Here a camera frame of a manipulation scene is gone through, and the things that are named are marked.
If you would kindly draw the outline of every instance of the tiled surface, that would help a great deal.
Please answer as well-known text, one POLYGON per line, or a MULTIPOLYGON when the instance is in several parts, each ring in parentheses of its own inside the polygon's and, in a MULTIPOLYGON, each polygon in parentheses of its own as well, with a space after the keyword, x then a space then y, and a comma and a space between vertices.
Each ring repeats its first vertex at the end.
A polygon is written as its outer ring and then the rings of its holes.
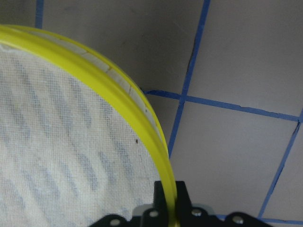
POLYGON ((241 210, 257 216, 295 127, 186 103, 171 156, 175 177, 186 182, 192 201, 217 214, 241 210))
POLYGON ((212 0, 189 95, 299 115, 303 1, 212 0))
MULTIPOLYGON (((35 4, 2 1, 0 23, 33 26, 35 4)), ((45 0, 43 28, 100 51, 143 90, 181 94, 202 5, 45 0)), ((301 0, 211 0, 188 95, 299 116, 302 10, 301 0)), ((148 99, 169 141, 178 100, 148 99)), ((176 177, 186 181, 193 202, 217 214, 239 210, 256 216, 296 122, 207 105, 185 102, 171 158, 176 177)), ((263 215, 274 227, 302 226, 275 223, 303 221, 302 130, 263 215)))
POLYGON ((43 25, 100 51, 145 90, 181 92, 202 4, 46 0, 43 25))
POLYGON ((1 0, 0 24, 35 25, 36 1, 1 0))
POLYGON ((303 129, 298 132, 292 151, 268 203, 265 218, 302 220, 303 217, 303 129))
POLYGON ((159 119, 166 141, 169 141, 178 101, 152 95, 147 95, 147 98, 159 119))

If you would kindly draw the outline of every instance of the screw head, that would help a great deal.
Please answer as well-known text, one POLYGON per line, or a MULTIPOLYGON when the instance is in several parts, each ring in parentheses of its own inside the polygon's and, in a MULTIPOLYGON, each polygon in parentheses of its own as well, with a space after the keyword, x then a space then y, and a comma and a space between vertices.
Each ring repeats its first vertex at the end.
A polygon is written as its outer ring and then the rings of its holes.
POLYGON ((110 226, 118 226, 121 223, 119 219, 113 219, 110 221, 110 226))
POLYGON ((158 215, 159 215, 159 212, 156 211, 156 210, 152 210, 152 211, 150 212, 150 217, 152 217, 152 218, 155 218, 155 217, 157 217, 158 215))
POLYGON ((195 209, 192 209, 191 214, 196 217, 199 217, 202 215, 202 211, 200 209, 195 208, 195 209))
POLYGON ((242 225, 244 223, 244 219, 240 216, 234 216, 232 221, 236 224, 242 225))

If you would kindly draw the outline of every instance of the screw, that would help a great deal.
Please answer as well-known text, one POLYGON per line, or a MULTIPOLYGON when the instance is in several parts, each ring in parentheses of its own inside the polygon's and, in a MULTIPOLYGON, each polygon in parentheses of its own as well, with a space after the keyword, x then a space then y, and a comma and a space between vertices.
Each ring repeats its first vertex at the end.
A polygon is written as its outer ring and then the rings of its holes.
POLYGON ((113 219, 110 221, 110 226, 118 226, 120 224, 120 220, 119 219, 113 219))
POLYGON ((159 212, 156 211, 156 210, 152 210, 152 211, 150 212, 150 216, 151 216, 152 218, 155 218, 155 217, 157 217, 158 215, 159 215, 159 212))
POLYGON ((199 217, 202 215, 202 211, 200 209, 192 209, 191 214, 196 217, 199 217))
POLYGON ((244 223, 244 219, 240 216, 234 216, 232 221, 236 224, 242 225, 244 223))

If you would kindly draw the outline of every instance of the white mesh cloth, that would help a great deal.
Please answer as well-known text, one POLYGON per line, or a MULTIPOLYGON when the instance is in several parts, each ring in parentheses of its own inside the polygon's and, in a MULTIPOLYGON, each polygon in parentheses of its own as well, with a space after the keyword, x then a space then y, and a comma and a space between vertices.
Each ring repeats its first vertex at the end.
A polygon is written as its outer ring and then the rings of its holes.
POLYGON ((136 133, 88 86, 0 45, 0 226, 86 227, 152 203, 158 172, 136 133))

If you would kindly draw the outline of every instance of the yellow rim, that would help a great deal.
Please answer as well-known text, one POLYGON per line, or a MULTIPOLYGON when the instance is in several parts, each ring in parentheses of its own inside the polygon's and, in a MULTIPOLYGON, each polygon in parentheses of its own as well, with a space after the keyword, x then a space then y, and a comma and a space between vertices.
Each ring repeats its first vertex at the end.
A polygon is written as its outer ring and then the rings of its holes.
POLYGON ((166 149, 166 153, 168 154, 167 144, 166 144, 166 140, 165 140, 165 137, 164 137, 163 130, 161 128, 160 122, 159 122, 159 120, 156 116, 156 113, 154 112, 151 104, 149 103, 149 101, 147 100, 147 98, 145 97, 145 95, 141 91, 141 89, 135 84, 135 82, 121 68, 119 68, 115 63, 113 63, 111 60, 109 60, 107 57, 103 56, 102 54, 94 51, 93 49, 91 49, 91 48, 89 48, 89 47, 87 47, 83 44, 80 44, 80 43, 78 43, 78 42, 76 42, 76 41, 74 41, 70 38, 67 38, 63 35, 59 35, 59 34, 56 34, 56 33, 53 33, 53 32, 49 32, 49 31, 45 31, 45 30, 38 29, 38 28, 33 28, 33 27, 26 27, 26 26, 19 26, 19 25, 7 25, 7 26, 12 27, 12 28, 16 28, 16 29, 20 29, 20 30, 23 30, 23 31, 40 32, 40 33, 43 33, 43 34, 54 36, 58 39, 67 41, 69 43, 72 43, 72 44, 86 50, 87 52, 94 55, 95 57, 99 58, 104 63, 109 65, 110 68, 113 68, 115 71, 117 71, 135 89, 136 93, 140 96, 140 98, 143 100, 143 102, 146 105, 146 107, 148 108, 148 110, 151 112, 152 117, 156 122, 156 126, 157 126, 157 128, 160 132, 160 136, 161 136, 161 139, 163 141, 164 147, 166 149))
MULTIPOLYGON (((177 198, 177 190, 166 152, 167 148, 137 104, 114 80, 86 59, 55 43, 21 31, 18 28, 19 27, 12 28, 1 25, 0 43, 34 54, 75 76, 110 103, 130 124, 146 146, 159 171, 169 211, 169 226, 174 226, 176 223, 175 201, 177 198)), ((72 43, 82 48, 85 47, 74 41, 72 43)), ((85 49, 89 50, 95 56, 97 55, 95 51, 91 51, 87 47, 85 47, 85 49)), ((104 57, 102 57, 102 60, 114 66, 114 69, 122 73, 125 79, 134 84, 128 77, 125 77, 125 74, 116 65, 104 57)))

